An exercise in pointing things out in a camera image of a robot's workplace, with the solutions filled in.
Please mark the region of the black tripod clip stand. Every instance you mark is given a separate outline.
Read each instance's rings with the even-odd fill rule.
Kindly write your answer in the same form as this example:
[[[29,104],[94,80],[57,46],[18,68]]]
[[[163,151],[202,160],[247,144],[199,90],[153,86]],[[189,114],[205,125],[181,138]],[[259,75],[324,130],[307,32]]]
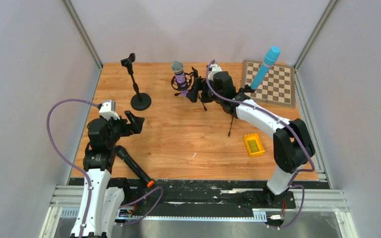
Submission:
[[[230,137],[231,135],[231,129],[232,129],[232,125],[233,125],[233,120],[234,118],[237,118],[237,112],[236,112],[236,108],[237,106],[239,105],[239,102],[242,102],[246,99],[250,99],[250,96],[246,95],[246,93],[254,93],[256,91],[256,89],[252,89],[249,85],[245,85],[243,88],[240,88],[237,92],[237,94],[235,95],[234,98],[232,98],[233,101],[237,101],[237,103],[235,102],[228,102],[228,106],[227,106],[227,109],[228,109],[228,114],[231,115],[231,122],[230,122],[230,128],[229,128],[229,132],[228,132],[228,136]]]

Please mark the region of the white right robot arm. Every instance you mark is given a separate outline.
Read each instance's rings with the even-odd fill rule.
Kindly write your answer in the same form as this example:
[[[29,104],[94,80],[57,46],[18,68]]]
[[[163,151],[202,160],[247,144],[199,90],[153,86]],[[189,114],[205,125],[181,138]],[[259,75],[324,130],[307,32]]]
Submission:
[[[289,120],[261,107],[247,94],[254,92],[249,85],[237,90],[228,72],[211,72],[202,78],[197,72],[189,73],[193,82],[187,93],[191,102],[216,102],[232,117],[245,121],[268,135],[273,141],[276,169],[267,182],[267,191],[274,196],[287,191],[297,173],[311,163],[316,153],[305,122]]]

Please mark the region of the tripod stand with shock mount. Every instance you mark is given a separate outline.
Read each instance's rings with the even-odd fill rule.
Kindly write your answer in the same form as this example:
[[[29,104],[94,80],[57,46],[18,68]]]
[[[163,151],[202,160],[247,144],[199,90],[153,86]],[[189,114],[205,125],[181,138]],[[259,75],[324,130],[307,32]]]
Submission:
[[[174,76],[171,79],[171,86],[174,90],[178,91],[174,96],[182,95],[188,98],[192,103],[200,100],[205,111],[206,106],[202,100],[202,96],[199,94],[203,90],[202,82],[204,78],[201,78],[197,69],[192,67],[191,73],[186,73],[183,69],[174,70]]]

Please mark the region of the purple glitter microphone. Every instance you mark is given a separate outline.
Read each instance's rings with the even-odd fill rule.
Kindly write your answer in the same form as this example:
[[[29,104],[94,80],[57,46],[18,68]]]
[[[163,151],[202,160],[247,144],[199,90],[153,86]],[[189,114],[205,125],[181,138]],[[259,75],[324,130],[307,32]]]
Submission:
[[[186,97],[191,81],[187,79],[187,74],[184,72],[183,63],[176,60],[172,62],[171,68],[174,73],[174,76],[171,80],[171,86],[174,90],[178,91],[175,96],[180,94],[183,97]]]

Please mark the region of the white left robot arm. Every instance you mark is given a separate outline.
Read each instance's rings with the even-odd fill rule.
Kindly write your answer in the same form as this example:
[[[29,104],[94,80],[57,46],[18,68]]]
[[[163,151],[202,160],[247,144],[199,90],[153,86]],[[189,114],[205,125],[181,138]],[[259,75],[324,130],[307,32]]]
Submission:
[[[72,238],[111,237],[118,209],[130,194],[126,178],[111,181],[116,143],[121,137],[139,134],[145,121],[131,111],[126,119],[93,119],[87,125],[89,142],[83,159],[84,188]]]

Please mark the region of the blue toy microphone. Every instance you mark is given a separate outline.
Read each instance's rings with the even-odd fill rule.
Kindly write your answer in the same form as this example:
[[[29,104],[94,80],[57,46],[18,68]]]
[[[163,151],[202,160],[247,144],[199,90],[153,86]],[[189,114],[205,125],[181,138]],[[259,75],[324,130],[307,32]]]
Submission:
[[[277,46],[272,46],[269,48],[264,56],[263,62],[255,75],[250,88],[256,90],[262,83],[265,75],[268,73],[269,69],[276,63],[281,53],[281,49]]]

